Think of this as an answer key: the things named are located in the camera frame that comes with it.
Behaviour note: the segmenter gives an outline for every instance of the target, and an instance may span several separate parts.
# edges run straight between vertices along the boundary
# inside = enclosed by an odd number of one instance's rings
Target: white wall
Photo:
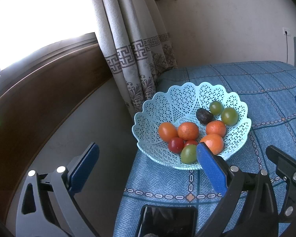
[[[296,7],[291,0],[161,0],[158,6],[181,67],[278,60],[294,65]]]
[[[81,155],[91,142],[97,143],[100,158],[75,199],[102,237],[113,235],[117,211],[137,152],[132,125],[132,118],[111,78],[60,126],[29,168],[40,174],[53,172]],[[6,222],[13,234],[21,187],[22,184],[14,196]],[[50,197],[52,204],[57,205],[54,195]],[[57,206],[55,213],[61,226],[70,232]]]

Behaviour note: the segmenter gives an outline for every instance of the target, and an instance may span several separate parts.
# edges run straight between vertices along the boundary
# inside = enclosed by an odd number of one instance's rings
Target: white curtain
[[[155,94],[155,80],[176,67],[169,34],[154,0],[91,0],[95,34],[133,116]]]

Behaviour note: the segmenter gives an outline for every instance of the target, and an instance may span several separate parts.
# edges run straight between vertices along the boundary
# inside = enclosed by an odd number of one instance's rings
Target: dark purple fruit
[[[196,111],[196,117],[199,120],[199,122],[203,125],[207,125],[209,122],[212,122],[214,120],[213,114],[203,108],[200,108]]]

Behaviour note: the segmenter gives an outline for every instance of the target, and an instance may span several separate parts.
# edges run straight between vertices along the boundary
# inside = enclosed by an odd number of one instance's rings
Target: brown wood panel
[[[35,70],[0,97],[0,219],[38,152],[65,119],[112,76],[98,44]]]

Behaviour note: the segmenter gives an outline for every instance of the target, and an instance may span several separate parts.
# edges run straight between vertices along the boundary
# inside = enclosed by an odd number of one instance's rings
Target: orange
[[[169,142],[172,138],[178,137],[177,129],[170,122],[161,123],[158,128],[158,133],[160,138],[165,142]]]
[[[220,120],[209,122],[206,126],[206,134],[219,134],[221,137],[224,137],[226,125]]]
[[[185,141],[195,140],[199,135],[199,127],[193,122],[184,122],[178,127],[178,135]]]
[[[224,149],[224,142],[219,134],[208,134],[200,142],[204,142],[214,155],[221,153]]]

